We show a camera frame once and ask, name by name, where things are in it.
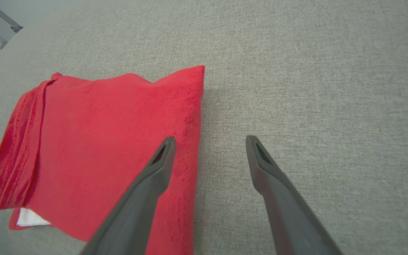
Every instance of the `gray sofa cushion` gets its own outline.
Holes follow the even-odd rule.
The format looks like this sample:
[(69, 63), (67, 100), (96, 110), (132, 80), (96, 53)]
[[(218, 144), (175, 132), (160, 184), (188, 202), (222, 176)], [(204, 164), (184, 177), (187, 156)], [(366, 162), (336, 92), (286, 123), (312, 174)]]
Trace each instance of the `gray sofa cushion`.
[[(0, 54), (0, 139), (51, 74), (155, 81), (206, 66), (196, 254), (274, 254), (244, 139), (257, 135), (346, 254), (408, 254), (408, 1), (88, 1), (26, 26)], [(57, 229), (0, 254), (78, 254)]]

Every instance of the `red microfiber cloth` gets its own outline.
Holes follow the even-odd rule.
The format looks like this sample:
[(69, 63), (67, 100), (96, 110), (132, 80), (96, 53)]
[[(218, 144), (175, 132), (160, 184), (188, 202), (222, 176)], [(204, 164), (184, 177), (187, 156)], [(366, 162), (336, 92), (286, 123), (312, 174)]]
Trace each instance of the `red microfiber cloth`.
[[(0, 145), (0, 209), (25, 207), (88, 241), (158, 146), (177, 152), (147, 254), (192, 254), (204, 66), (151, 83), (54, 74), (25, 93)], [(10, 228), (16, 226), (14, 210)]]

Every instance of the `metal frame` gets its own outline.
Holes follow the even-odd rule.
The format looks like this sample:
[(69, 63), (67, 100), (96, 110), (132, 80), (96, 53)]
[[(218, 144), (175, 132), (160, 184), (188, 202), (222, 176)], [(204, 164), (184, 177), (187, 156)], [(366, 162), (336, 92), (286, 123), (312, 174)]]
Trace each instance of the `metal frame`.
[(10, 28), (12, 29), (13, 32), (18, 33), (23, 26), (20, 26), (17, 22), (15, 22), (13, 19), (11, 19), (9, 16), (6, 15), (6, 13), (3, 13), (2, 10), (0, 10), (0, 18), (2, 18), (4, 21), (6, 21), (9, 25)]

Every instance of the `gray fabric surface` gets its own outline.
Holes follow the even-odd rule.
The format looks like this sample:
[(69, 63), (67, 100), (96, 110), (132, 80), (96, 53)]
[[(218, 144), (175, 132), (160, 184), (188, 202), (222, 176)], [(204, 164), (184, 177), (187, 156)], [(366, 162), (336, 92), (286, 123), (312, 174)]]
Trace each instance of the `gray fabric surface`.
[[(54, 72), (155, 81), (206, 66), (194, 250), (274, 254), (244, 139), (257, 135), (345, 254), (408, 254), (408, 1), (88, 1), (0, 55), (0, 139)], [(77, 254), (57, 229), (7, 229), (0, 254)]]

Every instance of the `white cloth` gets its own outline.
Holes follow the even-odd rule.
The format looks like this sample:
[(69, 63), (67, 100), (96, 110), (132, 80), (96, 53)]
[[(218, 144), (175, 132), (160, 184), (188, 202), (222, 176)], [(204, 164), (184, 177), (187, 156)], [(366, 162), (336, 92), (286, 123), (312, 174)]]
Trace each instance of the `white cloth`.
[(40, 226), (40, 225), (50, 225), (50, 223), (40, 217), (33, 210), (21, 208), (20, 215), (17, 221), (18, 226)]

